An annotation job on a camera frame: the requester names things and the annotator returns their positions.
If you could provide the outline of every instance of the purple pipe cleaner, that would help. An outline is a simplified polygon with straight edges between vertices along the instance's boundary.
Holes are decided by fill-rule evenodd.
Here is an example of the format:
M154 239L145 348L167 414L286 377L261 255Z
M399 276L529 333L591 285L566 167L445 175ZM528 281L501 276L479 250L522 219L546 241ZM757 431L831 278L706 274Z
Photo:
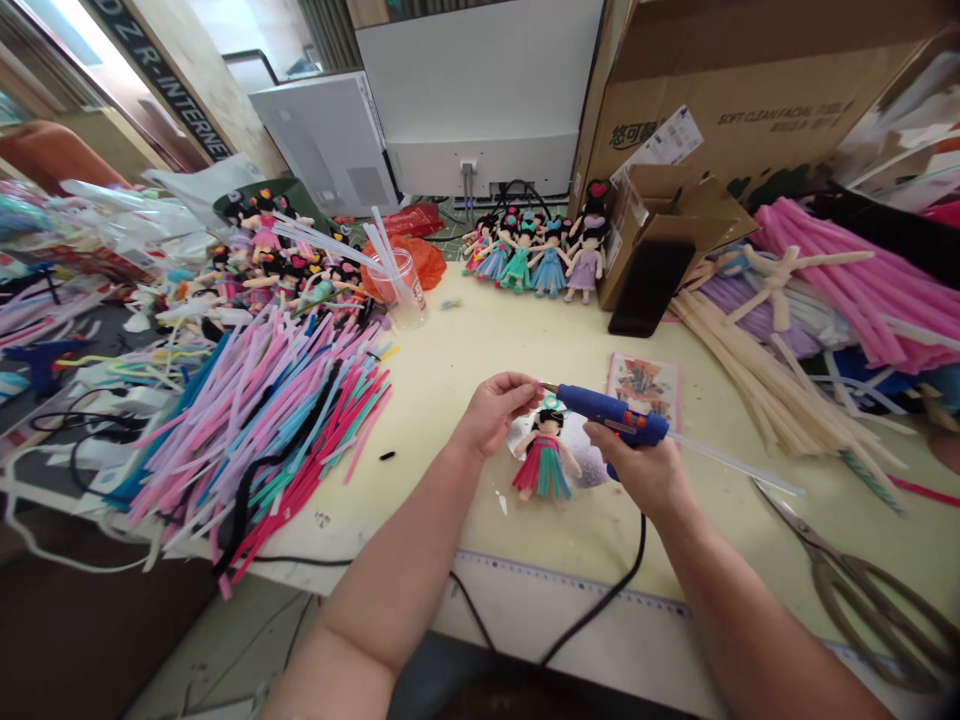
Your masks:
M725 314L736 310L756 295L749 283L739 277L714 277L701 286L700 292L706 295ZM760 342L769 345L770 336L774 332L773 307L769 302L765 302L748 312L737 325ZM796 320L791 321L790 329L785 333L780 333L780 337L787 343L793 354L801 360L819 355L822 350L820 342L813 335L803 330Z

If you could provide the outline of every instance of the scissors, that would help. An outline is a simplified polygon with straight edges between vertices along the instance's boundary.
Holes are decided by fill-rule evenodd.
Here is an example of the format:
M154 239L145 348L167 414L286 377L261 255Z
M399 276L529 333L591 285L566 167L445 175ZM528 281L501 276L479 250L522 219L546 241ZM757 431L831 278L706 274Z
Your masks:
M751 480L766 501L773 506L773 509L780 514L780 517L800 538L804 550L807 551L807 555L813 562L813 584L827 611L827 615L833 620L847 642L877 675L895 687L918 693L932 693L939 687L937 678L904 645L896 631L909 639L934 665L952 674L958 673L954 658L960 657L960 630L937 612L930 603L886 570L882 570L866 560L842 553L831 546L813 528L807 525L789 505L773 497L756 478L751 478ZM863 600L860 593L851 586L849 580L837 571L837 568L842 570L847 578L853 581L853 585L870 599L873 604L872 607ZM936 643L924 635L920 628L890 601L880 589L880 586L874 583L870 578L871 575L882 580L885 585L909 601L943 635L950 646L950 652L944 652ZM881 658L857 634L840 607L838 595L847 601L853 611L860 616L860 619L892 651L893 659L900 667L899 675L884 664Z

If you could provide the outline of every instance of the sign with text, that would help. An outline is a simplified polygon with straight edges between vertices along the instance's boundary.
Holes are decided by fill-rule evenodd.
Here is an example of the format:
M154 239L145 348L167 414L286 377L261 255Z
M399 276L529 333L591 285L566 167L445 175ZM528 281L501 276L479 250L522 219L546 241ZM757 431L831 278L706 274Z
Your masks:
M134 64L143 71L147 83L167 101L173 113L197 139L204 152L214 162L233 155L207 119L206 113L184 87L181 79L164 60L153 40L144 32L123 1L89 0L87 7L100 17L106 31L123 46Z

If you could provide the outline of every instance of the scissor handle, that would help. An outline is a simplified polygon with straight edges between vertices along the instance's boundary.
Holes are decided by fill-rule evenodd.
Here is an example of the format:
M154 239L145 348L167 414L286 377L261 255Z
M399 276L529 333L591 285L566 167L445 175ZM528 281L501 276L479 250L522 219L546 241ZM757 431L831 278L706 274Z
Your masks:
M866 560L853 557L852 555L842 555L840 562L843 563L850 575L858 581L857 584L877 606L880 613L894 626L899 628L920 652L926 655L942 670L954 675L960 674L960 668L957 667L956 661L956 658L960 658L960 630L958 630L955 625L941 615L930 603L920 597L912 588L905 585L886 570L878 568ZM902 598L913 605L947 641L950 652L944 652L939 645L924 635L920 628L893 603L890 596L877 586L877 583L870 577L871 575L892 588Z
M850 586L850 583L830 564L824 552L814 548L808 548L808 552L813 560L813 584L817 589L817 595L820 596L824 609L827 611L827 615L830 616L837 629L850 643L851 647L857 651L863 661L890 685L918 693L936 692L940 683L893 632L891 621L879 610L864 602L863 598ZM864 642L863 638L857 634L840 607L837 595L843 597L853 608L853 611L883 641L883 644L890 650L894 661L900 666L902 677L887 667Z

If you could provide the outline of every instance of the computer monitor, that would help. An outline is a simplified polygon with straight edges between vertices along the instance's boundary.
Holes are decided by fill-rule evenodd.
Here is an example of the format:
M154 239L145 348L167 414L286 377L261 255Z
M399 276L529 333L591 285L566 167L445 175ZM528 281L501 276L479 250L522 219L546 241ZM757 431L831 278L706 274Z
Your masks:
M357 31L397 188L568 192L604 0L511 0Z

